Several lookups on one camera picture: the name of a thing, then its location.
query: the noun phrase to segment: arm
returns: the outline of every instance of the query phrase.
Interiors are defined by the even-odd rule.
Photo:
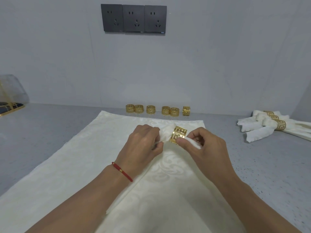
[[[131,178],[139,175],[163,151],[159,128],[138,125],[129,136],[115,163]],[[26,233],[90,233],[103,221],[106,211],[130,181],[112,165],[75,193]]]
[[[177,144],[189,152],[201,172],[219,189],[247,232],[300,232],[239,179],[223,139],[204,128],[193,130],[188,137],[200,143],[202,149],[183,138],[178,138]]]

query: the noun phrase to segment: speckled surface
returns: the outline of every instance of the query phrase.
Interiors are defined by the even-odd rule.
[[[27,104],[0,117],[0,195],[48,159],[101,110],[128,115],[125,109]],[[203,120],[207,129],[222,137],[239,177],[258,196],[303,232],[311,232],[311,142],[283,132],[246,143],[236,121],[242,116],[195,114],[165,117]]]

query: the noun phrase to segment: bracelet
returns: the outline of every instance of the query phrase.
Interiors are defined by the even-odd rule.
[[[118,166],[118,164],[116,164],[115,162],[112,162],[112,165],[113,165],[118,171],[120,171],[124,176],[126,176],[126,178],[130,180],[130,182],[133,182],[133,179],[131,179],[131,177],[130,177],[129,175],[127,175],[126,172],[124,172],[124,171]]]

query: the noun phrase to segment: person's left hand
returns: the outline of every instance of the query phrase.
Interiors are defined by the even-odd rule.
[[[132,179],[141,174],[151,160],[163,152],[163,142],[155,145],[160,140],[159,131],[158,127],[138,125],[120,151],[115,163]]]

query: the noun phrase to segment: forearm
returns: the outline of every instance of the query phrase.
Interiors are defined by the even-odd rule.
[[[112,165],[71,196],[26,233],[90,233],[102,222],[106,210],[129,184]]]
[[[253,192],[237,176],[216,183],[247,232],[300,232]]]

